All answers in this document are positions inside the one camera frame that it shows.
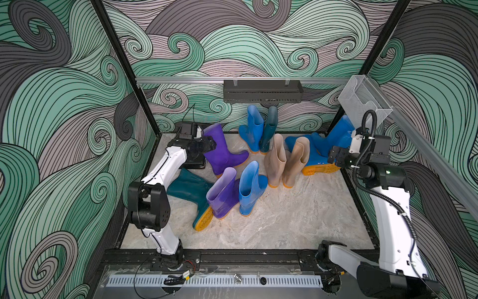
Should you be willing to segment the purple rain boot back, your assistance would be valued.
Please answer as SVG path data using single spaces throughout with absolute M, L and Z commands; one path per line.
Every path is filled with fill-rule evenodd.
M 220 123 L 213 124 L 204 130 L 205 137 L 212 137 L 216 143 L 216 149 L 204 154 L 205 159 L 210 163 L 216 177 L 221 177 L 226 168 L 234 168 L 246 162 L 249 152 L 246 150 L 240 153 L 229 151 L 224 132 Z

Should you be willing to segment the blue rain boot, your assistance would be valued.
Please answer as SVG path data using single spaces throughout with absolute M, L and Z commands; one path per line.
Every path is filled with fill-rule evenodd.
M 355 130 L 347 115 L 337 122 L 327 137 L 321 137 L 318 133 L 311 134 L 312 142 L 321 156 L 327 156 L 332 147 L 348 148 L 351 144 L 351 135 Z
M 321 137 L 316 132 L 308 135 L 301 135 L 301 137 L 307 138 L 310 145 L 309 161 L 302 169 L 302 174 L 305 176 L 311 176 L 315 173 L 330 174 L 340 170 L 336 165 L 327 162 L 328 152 L 332 146 L 327 143 L 326 138 Z

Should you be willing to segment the beige rain boot large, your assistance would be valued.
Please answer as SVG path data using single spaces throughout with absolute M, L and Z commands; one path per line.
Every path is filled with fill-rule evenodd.
M 269 187 L 277 188 L 279 186 L 286 162 L 284 138 L 281 134 L 275 134 L 271 141 L 271 149 L 264 160 Z

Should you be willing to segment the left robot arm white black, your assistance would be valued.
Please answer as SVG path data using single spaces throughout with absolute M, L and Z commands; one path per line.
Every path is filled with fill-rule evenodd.
M 145 237 L 157 243 L 161 255 L 180 259 L 182 243 L 169 225 L 170 195 L 197 205 L 195 230 L 205 229 L 211 222 L 212 208 L 205 195 L 212 183 L 190 172 L 204 169 L 205 153 L 216 148 L 212 137 L 205 137 L 198 123 L 184 122 L 168 143 L 160 162 L 146 177 L 128 188 L 128 219 Z

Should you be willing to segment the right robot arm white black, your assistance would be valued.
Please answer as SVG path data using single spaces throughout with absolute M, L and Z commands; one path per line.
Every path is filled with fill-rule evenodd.
M 389 147 L 386 136 L 352 133 L 351 144 L 333 147 L 328 158 L 352 170 L 356 187 L 372 199 L 379 236 L 378 262 L 327 240 L 319 245 L 317 260 L 351 274 L 367 297 L 436 299 L 440 284 L 429 277 L 423 264 L 410 215 L 411 182 L 403 168 L 390 165 Z

